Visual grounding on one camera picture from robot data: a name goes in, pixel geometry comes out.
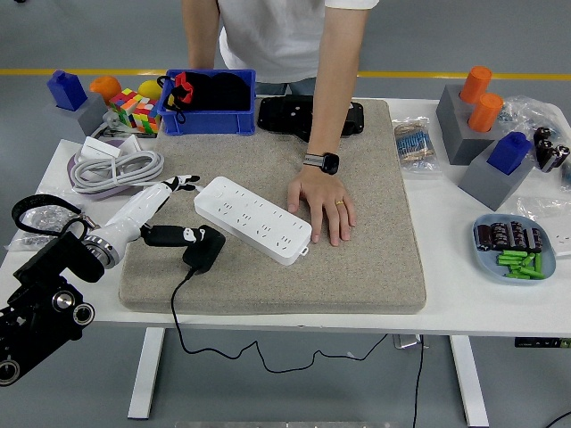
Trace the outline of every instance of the rubik's cube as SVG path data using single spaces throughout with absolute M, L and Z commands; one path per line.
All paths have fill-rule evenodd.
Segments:
M 116 94 L 110 101 L 109 105 L 117 114 L 119 120 L 131 128 L 136 128 L 137 124 L 133 117 L 133 112 L 137 109 L 140 103 L 148 103 L 150 100 L 139 95 L 131 89 L 123 89 L 123 91 Z
M 133 111 L 133 119 L 137 124 L 137 129 L 148 134 L 158 134 L 161 126 L 161 115 L 158 110 L 159 106 L 155 100 L 139 103 Z

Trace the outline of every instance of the hand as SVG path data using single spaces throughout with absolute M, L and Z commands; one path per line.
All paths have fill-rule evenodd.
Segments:
M 351 239 L 351 226 L 355 226 L 357 217 L 351 196 L 339 178 L 319 168 L 304 165 L 287 189 L 289 212 L 295 213 L 299 209 L 300 198 L 310 205 L 311 240 L 314 243 L 319 241 L 324 211 L 329 222 L 331 245 L 338 246 L 339 238 L 343 241 Z

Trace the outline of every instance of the black cable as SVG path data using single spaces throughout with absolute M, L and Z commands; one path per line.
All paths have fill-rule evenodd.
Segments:
M 550 428 L 551 426 L 553 426 L 556 422 L 560 421 L 561 419 L 563 419 L 564 417 L 567 417 L 571 415 L 571 412 L 567 412 L 564 415 L 561 415 L 560 417 L 558 417 L 557 419 L 553 420 L 549 425 L 547 425 L 545 428 Z
M 422 373 L 422 362 L 425 357 L 425 336 L 420 335 L 420 364 L 418 365 L 417 386 L 414 391 L 414 419 L 412 420 L 412 428 L 417 426 L 417 412 L 418 412 L 418 385 L 420 384 L 420 374 Z
M 251 347 L 255 347 L 256 350 L 258 351 L 258 355 L 260 356 L 261 359 L 261 363 L 263 364 L 264 368 L 272 373 L 272 374 L 283 374 L 283 373 L 289 373 L 289 372 L 296 372 L 296 371 L 302 371 L 305 370 L 307 368 L 310 368 L 311 366 L 313 366 L 313 363 L 315 363 L 315 357 L 318 354 L 321 354 L 323 357 L 325 358 L 345 358 L 345 359 L 351 359 L 353 361 L 364 361 L 365 358 L 367 358 L 371 352 L 373 352 L 373 350 L 375 350 L 375 348 L 386 338 L 386 336 L 388 334 L 385 334 L 380 341 L 378 341 L 377 343 L 375 343 L 375 345 L 370 349 L 369 352 L 367 352 L 367 355 L 365 355 L 365 357 L 363 358 L 356 358 L 356 357 L 350 357 L 347 355 L 327 355 L 325 353 L 323 353 L 321 350 L 316 350 L 315 352 L 313 352 L 313 358 L 311 359 L 311 362 L 307 365 L 307 366 L 303 366 L 303 367 L 296 367 L 296 368 L 288 368 L 286 370 L 272 370 L 268 367 L 268 365 L 266 364 L 266 359 L 263 357 L 263 355 L 261 354 L 261 350 L 260 350 L 260 344 L 258 343 L 258 341 L 253 341 L 252 343 L 250 343 L 248 346 L 245 346 L 244 348 L 242 348 L 242 350 L 240 350 L 240 352 L 238 352 L 238 355 L 232 357 L 229 356 L 228 354 L 225 354 L 224 352 L 220 351 L 220 350 L 216 350 L 214 348 L 203 348 L 201 350 L 189 350 L 186 345 L 185 345 L 185 340 L 184 337 L 182 335 L 182 330 L 180 329 L 180 324 L 178 323 L 178 317 L 177 317 L 177 312 L 175 310 L 175 298 L 177 297 L 177 292 L 180 289 L 180 287 L 182 287 L 186 281 L 188 281 L 195 273 L 196 273 L 197 269 L 196 268 L 191 268 L 191 270 L 188 272 L 188 274 L 186 275 L 185 279 L 177 285 L 177 288 L 175 288 L 174 292 L 172 293 L 172 296 L 170 297 L 170 310 L 172 311 L 172 316 L 174 317 L 175 320 L 175 327 L 177 328 L 177 332 L 178 332 L 178 338 L 180 339 L 180 345 L 182 346 L 182 349 L 184 352 L 186 352 L 187 354 L 190 355 L 196 355 L 196 354 L 200 354 L 202 352 L 206 352 L 206 351 L 210 351 L 210 352 L 215 352 L 219 355 L 221 355 L 224 358 L 227 359 L 239 359 L 240 357 L 242 357 L 242 354 L 249 350 Z

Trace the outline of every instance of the white t-shirt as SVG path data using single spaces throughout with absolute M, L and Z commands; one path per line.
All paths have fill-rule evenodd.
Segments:
M 317 76 L 325 7 L 371 9 L 378 0 L 219 0 L 220 52 L 229 69 L 264 83 Z

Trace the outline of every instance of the white power strip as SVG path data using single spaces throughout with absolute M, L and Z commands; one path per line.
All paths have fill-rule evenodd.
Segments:
M 311 225 L 225 177 L 194 198 L 196 212 L 230 234 L 291 265 L 309 251 Z

